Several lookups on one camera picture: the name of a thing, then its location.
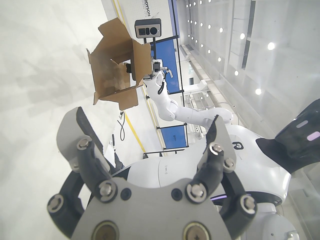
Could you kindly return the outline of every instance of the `robot logo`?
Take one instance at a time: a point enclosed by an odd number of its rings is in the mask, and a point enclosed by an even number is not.
[[[241,142],[232,142],[233,145],[235,145],[233,148],[236,150],[241,150],[243,149],[243,145]]]
[[[148,0],[142,0],[142,3],[145,9],[145,16],[151,16]]]

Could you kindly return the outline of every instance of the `blue panel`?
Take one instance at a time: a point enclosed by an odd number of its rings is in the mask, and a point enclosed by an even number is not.
[[[175,46],[173,40],[167,40],[155,44],[157,51],[157,59],[162,59],[163,66],[168,67],[172,71],[173,78],[170,77],[170,74],[166,76],[167,89],[170,93],[178,92],[179,80],[178,80],[178,71],[177,71],[177,62],[175,55]]]
[[[185,148],[186,137],[184,126],[175,126],[161,129],[165,147],[167,149]]]

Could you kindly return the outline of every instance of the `camera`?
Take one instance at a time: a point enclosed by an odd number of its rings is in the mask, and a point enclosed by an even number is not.
[[[158,38],[161,36],[161,19],[154,18],[136,20],[134,28],[138,39]]]

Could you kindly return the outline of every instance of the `cardboard box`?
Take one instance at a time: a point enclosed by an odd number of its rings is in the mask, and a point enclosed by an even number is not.
[[[103,38],[88,57],[95,87],[93,104],[98,100],[119,103],[121,111],[138,105],[137,88],[143,76],[152,73],[151,46],[132,39],[119,18],[98,27]],[[130,60],[136,85],[130,87],[130,75],[123,63]]]

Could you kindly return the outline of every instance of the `white ceiling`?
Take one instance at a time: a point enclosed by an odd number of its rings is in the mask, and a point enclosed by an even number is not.
[[[320,98],[320,0],[202,0],[201,5],[199,1],[189,0],[188,8],[187,0],[178,1],[187,13],[179,24],[193,21],[180,32],[191,35],[185,43],[195,49],[198,62],[249,128],[272,137]],[[252,34],[247,34],[251,1],[255,13]],[[242,69],[246,40],[250,47]],[[274,50],[267,49],[269,42],[275,43]],[[255,94],[257,88],[261,95]]]

